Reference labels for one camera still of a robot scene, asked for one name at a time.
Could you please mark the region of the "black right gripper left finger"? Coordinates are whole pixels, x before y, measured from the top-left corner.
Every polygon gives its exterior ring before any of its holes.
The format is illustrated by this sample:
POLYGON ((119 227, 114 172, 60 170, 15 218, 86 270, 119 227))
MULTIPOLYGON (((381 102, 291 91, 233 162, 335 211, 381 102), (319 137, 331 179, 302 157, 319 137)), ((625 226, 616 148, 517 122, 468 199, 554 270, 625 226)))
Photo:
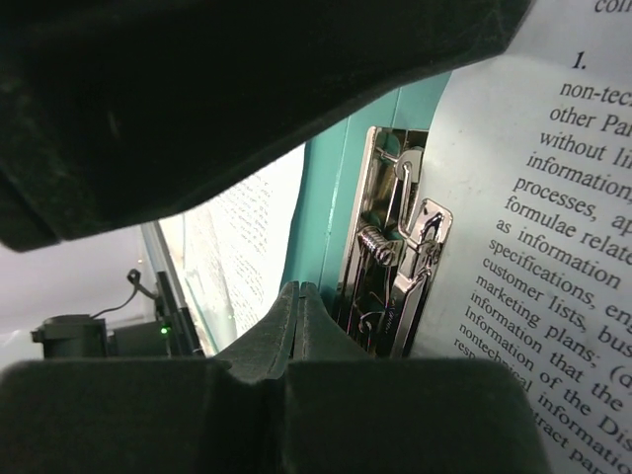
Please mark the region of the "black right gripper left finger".
POLYGON ((280 378, 292 354, 299 296, 297 281, 285 284, 269 312, 212 359, 246 383, 280 378))

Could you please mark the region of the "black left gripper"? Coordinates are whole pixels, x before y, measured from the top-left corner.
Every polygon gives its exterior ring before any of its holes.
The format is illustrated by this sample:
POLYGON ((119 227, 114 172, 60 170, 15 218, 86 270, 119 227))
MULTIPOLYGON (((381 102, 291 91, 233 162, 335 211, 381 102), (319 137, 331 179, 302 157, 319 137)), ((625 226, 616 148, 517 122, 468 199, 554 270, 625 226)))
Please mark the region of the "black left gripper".
POLYGON ((504 52, 528 1, 5 1, 1 241, 223 192, 395 88, 504 52))

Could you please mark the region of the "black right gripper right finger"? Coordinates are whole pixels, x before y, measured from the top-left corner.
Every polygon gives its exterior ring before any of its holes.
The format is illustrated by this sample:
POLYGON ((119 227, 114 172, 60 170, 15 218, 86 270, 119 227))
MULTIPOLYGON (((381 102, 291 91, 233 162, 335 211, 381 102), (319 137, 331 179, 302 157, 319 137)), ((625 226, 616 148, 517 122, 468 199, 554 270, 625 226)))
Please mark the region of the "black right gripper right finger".
POLYGON ((371 355, 329 315, 315 283, 300 286, 294 360, 369 360, 371 355))

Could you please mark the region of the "silver folder clip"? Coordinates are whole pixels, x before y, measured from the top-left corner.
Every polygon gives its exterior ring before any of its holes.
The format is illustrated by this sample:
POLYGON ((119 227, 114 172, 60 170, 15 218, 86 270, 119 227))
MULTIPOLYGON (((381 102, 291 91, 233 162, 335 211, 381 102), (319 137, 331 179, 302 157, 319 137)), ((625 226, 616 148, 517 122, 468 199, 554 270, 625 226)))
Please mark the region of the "silver folder clip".
POLYGON ((422 190, 424 129, 369 129, 333 317, 372 356, 410 354, 453 223, 422 190))

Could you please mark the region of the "teal plastic folder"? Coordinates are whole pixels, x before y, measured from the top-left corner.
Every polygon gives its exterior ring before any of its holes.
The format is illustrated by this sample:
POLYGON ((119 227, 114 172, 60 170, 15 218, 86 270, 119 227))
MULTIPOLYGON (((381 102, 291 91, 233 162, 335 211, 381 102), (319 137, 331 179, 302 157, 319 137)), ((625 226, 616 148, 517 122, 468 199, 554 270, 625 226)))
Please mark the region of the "teal plastic folder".
POLYGON ((315 283, 333 309, 368 129, 429 128, 448 79, 442 73, 397 88, 306 143, 283 283, 315 283))

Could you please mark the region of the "printed white paper sheets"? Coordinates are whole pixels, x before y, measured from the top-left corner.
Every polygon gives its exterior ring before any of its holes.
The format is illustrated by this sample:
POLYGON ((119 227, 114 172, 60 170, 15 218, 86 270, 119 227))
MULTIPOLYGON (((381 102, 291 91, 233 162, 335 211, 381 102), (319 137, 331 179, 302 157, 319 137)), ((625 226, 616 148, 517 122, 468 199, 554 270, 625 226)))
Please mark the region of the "printed white paper sheets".
POLYGON ((414 354, 504 364, 555 472, 629 472, 630 3, 536 2, 451 74, 423 165, 453 223, 414 354))

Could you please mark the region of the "single printed paper sheet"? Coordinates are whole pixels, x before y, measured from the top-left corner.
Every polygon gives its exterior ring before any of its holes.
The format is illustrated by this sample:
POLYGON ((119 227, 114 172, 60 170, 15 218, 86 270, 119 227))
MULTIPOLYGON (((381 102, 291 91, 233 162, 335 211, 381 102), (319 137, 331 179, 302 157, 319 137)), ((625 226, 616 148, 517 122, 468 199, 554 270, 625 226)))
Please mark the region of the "single printed paper sheet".
POLYGON ((305 162, 298 146, 199 206, 161 220, 204 351, 215 355, 277 299, 305 162))

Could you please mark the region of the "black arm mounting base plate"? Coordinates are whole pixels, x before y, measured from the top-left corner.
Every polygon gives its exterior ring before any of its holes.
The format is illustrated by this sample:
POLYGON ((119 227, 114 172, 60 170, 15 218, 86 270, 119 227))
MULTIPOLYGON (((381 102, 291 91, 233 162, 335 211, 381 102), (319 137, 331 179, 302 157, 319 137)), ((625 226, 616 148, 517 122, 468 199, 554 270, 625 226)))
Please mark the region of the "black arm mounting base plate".
POLYGON ((201 356, 204 352, 185 303, 178 303, 175 289, 166 272, 158 272, 157 291, 140 283, 140 272, 131 270, 127 279, 135 292, 154 302, 154 320, 117 330, 120 356, 201 356))

